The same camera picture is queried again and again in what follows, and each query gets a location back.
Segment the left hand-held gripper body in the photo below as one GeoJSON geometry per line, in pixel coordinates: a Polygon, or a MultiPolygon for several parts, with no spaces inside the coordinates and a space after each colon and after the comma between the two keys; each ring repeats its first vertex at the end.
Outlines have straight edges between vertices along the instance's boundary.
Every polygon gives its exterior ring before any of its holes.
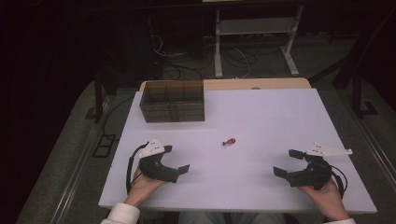
{"type": "Polygon", "coordinates": [[[158,139],[151,139],[139,153],[139,169],[144,176],[163,180],[163,165],[161,160],[165,153],[164,146],[158,139]]]}

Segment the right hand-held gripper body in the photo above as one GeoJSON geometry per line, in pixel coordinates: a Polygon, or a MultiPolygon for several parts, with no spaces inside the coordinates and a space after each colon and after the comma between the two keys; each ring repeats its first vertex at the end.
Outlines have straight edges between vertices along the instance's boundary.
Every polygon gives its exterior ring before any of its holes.
{"type": "Polygon", "coordinates": [[[337,167],[329,164],[325,157],[351,155],[352,149],[330,147],[316,142],[305,153],[307,166],[304,169],[308,173],[309,185],[316,190],[321,189],[330,179],[336,181],[339,190],[346,190],[348,181],[346,175],[337,167]]]}

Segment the brown transparent compartment box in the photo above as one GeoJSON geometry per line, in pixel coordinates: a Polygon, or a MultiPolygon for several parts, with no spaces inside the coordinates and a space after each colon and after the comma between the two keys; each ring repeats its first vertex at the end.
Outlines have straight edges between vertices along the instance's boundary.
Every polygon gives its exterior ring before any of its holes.
{"type": "Polygon", "coordinates": [[[204,82],[148,82],[143,90],[140,109],[147,123],[204,121],[204,82]]]}

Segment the person's left hand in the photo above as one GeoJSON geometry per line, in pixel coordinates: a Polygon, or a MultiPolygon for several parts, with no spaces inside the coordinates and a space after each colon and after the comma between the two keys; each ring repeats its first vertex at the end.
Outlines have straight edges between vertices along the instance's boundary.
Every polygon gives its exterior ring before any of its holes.
{"type": "Polygon", "coordinates": [[[137,169],[134,173],[134,181],[131,184],[129,194],[124,202],[131,206],[139,207],[164,184],[164,181],[144,176],[142,172],[137,169]]]}

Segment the person's right hand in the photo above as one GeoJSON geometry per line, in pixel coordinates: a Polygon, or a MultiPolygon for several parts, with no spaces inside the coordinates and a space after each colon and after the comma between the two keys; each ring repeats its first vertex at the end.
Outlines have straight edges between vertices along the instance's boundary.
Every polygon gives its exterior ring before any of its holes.
{"type": "Polygon", "coordinates": [[[319,212],[328,221],[349,219],[349,214],[344,207],[338,188],[332,179],[319,190],[310,186],[299,187],[299,190],[312,200],[319,212]]]}

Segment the wooden table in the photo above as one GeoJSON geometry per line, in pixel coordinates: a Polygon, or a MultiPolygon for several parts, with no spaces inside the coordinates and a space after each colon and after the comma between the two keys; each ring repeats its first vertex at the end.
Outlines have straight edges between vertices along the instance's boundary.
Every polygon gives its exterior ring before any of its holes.
{"type": "Polygon", "coordinates": [[[144,81],[139,90],[147,85],[165,85],[171,87],[197,86],[205,91],[217,90],[269,90],[269,89],[311,89],[311,84],[303,77],[283,78],[233,78],[200,80],[150,80],[144,81]]]}

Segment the black stand leg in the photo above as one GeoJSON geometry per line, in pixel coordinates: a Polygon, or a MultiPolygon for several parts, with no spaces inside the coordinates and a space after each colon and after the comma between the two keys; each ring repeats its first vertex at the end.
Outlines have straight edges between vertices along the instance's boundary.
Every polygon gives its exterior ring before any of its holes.
{"type": "Polygon", "coordinates": [[[117,80],[107,70],[98,70],[93,80],[95,107],[91,108],[86,115],[87,119],[93,119],[98,123],[104,114],[105,95],[115,95],[117,92],[117,80]]]}

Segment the black angled stand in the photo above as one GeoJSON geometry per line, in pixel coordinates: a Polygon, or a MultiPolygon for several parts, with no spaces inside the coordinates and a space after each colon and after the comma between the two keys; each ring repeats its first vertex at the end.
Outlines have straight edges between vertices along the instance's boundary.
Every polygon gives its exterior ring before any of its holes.
{"type": "Polygon", "coordinates": [[[347,56],[308,82],[313,84],[337,69],[332,85],[340,90],[352,82],[351,107],[359,118],[377,114],[370,102],[361,100],[363,80],[371,82],[396,110],[396,6],[358,38],[347,56]]]}

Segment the white metal stand frame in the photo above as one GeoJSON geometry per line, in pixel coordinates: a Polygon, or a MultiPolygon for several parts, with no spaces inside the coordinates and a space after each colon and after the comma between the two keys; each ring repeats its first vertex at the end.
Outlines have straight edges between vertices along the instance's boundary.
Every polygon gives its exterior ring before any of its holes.
{"type": "Polygon", "coordinates": [[[258,34],[286,34],[288,41],[282,46],[281,53],[293,77],[299,75],[297,66],[290,54],[299,23],[304,11],[304,6],[298,6],[293,17],[277,17],[262,19],[235,19],[224,20],[220,17],[220,10],[216,10],[215,77],[222,78],[222,64],[220,55],[220,37],[222,35],[258,35],[258,34]]]}

